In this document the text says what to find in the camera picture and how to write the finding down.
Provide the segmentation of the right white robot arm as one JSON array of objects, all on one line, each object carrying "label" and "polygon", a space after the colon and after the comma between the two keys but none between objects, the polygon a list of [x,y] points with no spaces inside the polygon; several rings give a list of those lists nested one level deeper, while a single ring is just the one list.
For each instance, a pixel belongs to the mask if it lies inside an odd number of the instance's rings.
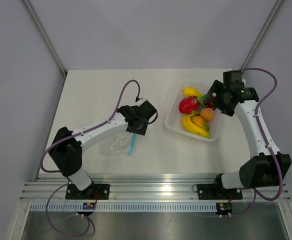
[{"label": "right white robot arm", "polygon": [[239,170],[216,176],[212,189],[214,195],[225,198],[233,189],[254,189],[266,201],[277,200],[282,194],[283,180],[292,160],[289,154],[282,154],[271,139],[256,90],[245,87],[242,81],[223,84],[215,80],[204,102],[209,100],[222,114],[238,117],[250,154],[250,159]]}]

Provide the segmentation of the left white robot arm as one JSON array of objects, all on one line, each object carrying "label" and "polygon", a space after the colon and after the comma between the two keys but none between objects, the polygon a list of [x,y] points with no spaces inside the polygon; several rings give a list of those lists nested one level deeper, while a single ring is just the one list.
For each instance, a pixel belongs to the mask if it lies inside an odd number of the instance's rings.
[{"label": "left white robot arm", "polygon": [[94,181],[83,168],[83,153],[119,133],[144,136],[157,117],[158,111],[148,100],[141,99],[133,106],[123,105],[104,121],[77,130],[59,129],[48,154],[59,172],[75,185],[76,193],[89,199],[94,194]]}]

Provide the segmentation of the clear zip top bag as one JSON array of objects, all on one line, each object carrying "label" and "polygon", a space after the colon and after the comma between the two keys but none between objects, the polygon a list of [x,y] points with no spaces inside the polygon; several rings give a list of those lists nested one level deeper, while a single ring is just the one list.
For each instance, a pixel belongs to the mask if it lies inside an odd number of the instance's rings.
[{"label": "clear zip top bag", "polygon": [[100,153],[106,156],[119,154],[126,154],[131,156],[135,142],[135,133],[117,133],[100,143]]}]

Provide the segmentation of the yellow banana bunch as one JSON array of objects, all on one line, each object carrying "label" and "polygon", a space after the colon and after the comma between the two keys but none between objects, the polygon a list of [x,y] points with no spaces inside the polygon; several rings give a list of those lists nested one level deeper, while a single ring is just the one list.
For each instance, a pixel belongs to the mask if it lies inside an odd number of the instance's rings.
[{"label": "yellow banana bunch", "polygon": [[205,131],[204,129],[196,126],[191,120],[191,117],[193,117],[193,116],[200,116],[200,112],[194,111],[193,113],[185,114],[182,117],[181,124],[182,124],[183,129],[188,133],[191,133],[191,134],[201,136],[201,137],[208,139],[210,137],[210,133]]}]

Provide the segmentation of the yellow mango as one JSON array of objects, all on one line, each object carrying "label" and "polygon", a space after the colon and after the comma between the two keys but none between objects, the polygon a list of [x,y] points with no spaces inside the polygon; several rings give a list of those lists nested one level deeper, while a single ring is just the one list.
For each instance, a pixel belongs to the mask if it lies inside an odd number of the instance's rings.
[{"label": "yellow mango", "polygon": [[202,94],[193,87],[186,87],[182,90],[182,93],[185,97],[197,97],[200,98]]}]

